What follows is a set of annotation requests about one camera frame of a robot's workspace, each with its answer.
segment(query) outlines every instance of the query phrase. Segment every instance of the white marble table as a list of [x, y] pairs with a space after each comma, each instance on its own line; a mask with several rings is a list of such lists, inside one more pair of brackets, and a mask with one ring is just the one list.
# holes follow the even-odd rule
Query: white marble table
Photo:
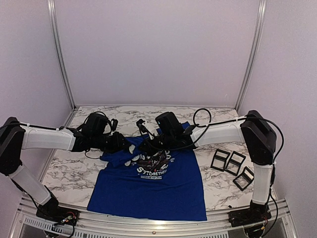
[[[110, 119], [119, 121], [117, 131], [125, 136], [138, 136], [139, 131], [135, 123], [138, 119], [147, 119], [155, 127], [155, 117], [163, 112], [172, 111], [181, 123], [192, 123], [193, 114], [197, 108], [193, 107], [80, 107], [69, 127], [79, 126], [85, 118], [95, 111], [104, 112]], [[212, 121], [218, 122], [237, 117], [234, 109], [209, 108]], [[204, 115], [198, 117], [198, 123], [206, 123]], [[233, 183], [234, 175], [220, 172], [210, 168], [215, 150], [219, 148], [228, 152], [237, 151], [247, 156], [243, 167], [248, 166], [253, 170], [246, 145], [243, 143], [223, 143], [201, 147], [195, 150], [204, 184], [206, 210], [216, 210], [249, 205], [253, 184], [244, 191]], [[99, 157], [102, 153], [98, 150], [88, 152], [90, 157]], [[93, 192], [95, 182], [100, 170], [106, 167], [107, 162], [92, 160], [85, 157], [84, 153], [71, 153], [57, 151], [43, 180], [46, 185], [62, 203], [87, 207]]]

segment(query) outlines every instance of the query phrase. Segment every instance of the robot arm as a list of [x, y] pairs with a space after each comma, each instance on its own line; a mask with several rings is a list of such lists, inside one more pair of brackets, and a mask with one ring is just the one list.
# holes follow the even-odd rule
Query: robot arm
[[[274, 152], [276, 133], [257, 111], [244, 117], [209, 124], [205, 127], [191, 125], [185, 130], [172, 112], [156, 118], [162, 134], [149, 137], [140, 150], [154, 154], [158, 150], [177, 148], [195, 149], [200, 146], [225, 142], [245, 142], [254, 163], [254, 192], [250, 208], [229, 213], [233, 227], [247, 225], [271, 218], [268, 198], [274, 180]], [[137, 124], [140, 131], [148, 131], [146, 124]]]
[[[8, 176], [22, 191], [28, 193], [39, 204], [37, 216], [60, 222], [70, 214], [74, 225], [78, 211], [59, 207], [58, 200], [22, 164], [21, 150], [31, 148], [61, 149], [72, 152], [97, 148], [113, 153], [127, 149], [130, 143], [115, 131], [117, 121], [105, 115], [92, 113], [79, 128], [46, 128], [22, 123], [9, 118], [0, 129], [0, 173]], [[104, 133], [106, 125], [110, 133]]]

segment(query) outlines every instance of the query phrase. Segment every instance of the t-shirt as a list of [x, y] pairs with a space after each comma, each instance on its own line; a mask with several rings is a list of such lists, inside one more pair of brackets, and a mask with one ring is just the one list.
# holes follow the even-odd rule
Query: t-shirt
[[153, 220], [207, 220], [194, 151], [163, 151], [148, 157], [137, 149], [143, 137], [127, 139], [136, 146], [132, 155], [119, 151], [102, 156], [109, 163], [99, 172], [87, 210]]

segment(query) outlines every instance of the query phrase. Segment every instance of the white wall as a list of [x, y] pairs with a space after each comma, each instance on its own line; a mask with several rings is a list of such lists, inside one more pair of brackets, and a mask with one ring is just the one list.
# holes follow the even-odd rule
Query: white wall
[[56, 1], [78, 105], [234, 107], [258, 0]]
[[270, 0], [240, 114], [258, 110], [280, 125], [285, 149], [275, 189], [286, 197], [301, 238], [316, 237], [317, 1]]
[[[70, 113], [54, 50], [47, 1], [0, 2], [0, 124], [9, 116], [47, 126], [62, 125]], [[38, 175], [48, 150], [22, 153]], [[8, 237], [21, 192], [0, 175], [0, 231]]]

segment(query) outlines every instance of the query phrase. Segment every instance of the black square frame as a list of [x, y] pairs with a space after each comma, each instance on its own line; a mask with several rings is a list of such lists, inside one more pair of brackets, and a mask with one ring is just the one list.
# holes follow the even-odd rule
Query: black square frame
[[[239, 156], [239, 157], [242, 157], [242, 158], [243, 158], [242, 162], [239, 162], [239, 161], [234, 160], [234, 159], [232, 158], [233, 155], [237, 155], [237, 156]], [[245, 159], [246, 159], [246, 156], [244, 156], [244, 155], [242, 155], [242, 154], [240, 154], [240, 153], [238, 153], [238, 152], [236, 152], [236, 151], [233, 151], [232, 154], [231, 154], [231, 156], [230, 156], [230, 159], [229, 159], [229, 161], [228, 161], [228, 163], [227, 163], [227, 165], [226, 165], [226, 167], [225, 167], [224, 170], [227, 171], [228, 173], [232, 174], [232, 175], [237, 176], [237, 175], [239, 174], [240, 168], [241, 168], [243, 162], [245, 161]], [[228, 165], [229, 165], [230, 163], [231, 163], [231, 164], [234, 164], [235, 166], [238, 167], [238, 170], [237, 170], [236, 173], [228, 169]]]
[[[247, 176], [247, 174], [245, 173], [245, 171], [248, 171], [248, 172], [253, 176], [253, 178], [250, 178], [249, 176]], [[248, 183], [245, 187], [241, 187], [240, 184], [237, 182], [237, 179], [238, 179], [239, 177], [243, 177], [243, 178], [244, 178], [246, 181], [248, 181], [249, 183]], [[241, 191], [243, 191], [243, 190], [245, 190], [250, 184], [252, 184], [253, 180], [254, 180], [254, 173], [246, 166], [246, 167], [244, 167], [242, 173], [241, 173], [238, 177], [236, 177], [236, 178], [233, 180], [233, 182], [234, 182], [235, 185], [237, 185], [237, 187], [238, 187]]]
[[[219, 156], [219, 155], [217, 155], [217, 152], [226, 154], [227, 156], [226, 156], [226, 157]], [[223, 172], [223, 171], [224, 171], [224, 168], [225, 168], [225, 166], [226, 166], [227, 159], [229, 158], [229, 156], [230, 156], [230, 153], [229, 153], [229, 152], [224, 151], [224, 150], [220, 150], [220, 149], [216, 149], [216, 152], [214, 153], [214, 156], [213, 156], [213, 158], [212, 158], [212, 162], [211, 162], [210, 168], [213, 168], [213, 169], [215, 169], [215, 170], [219, 170], [219, 171], [222, 171], [222, 172]], [[223, 161], [223, 168], [222, 168], [222, 169], [213, 165], [213, 163], [214, 163], [215, 160]]]

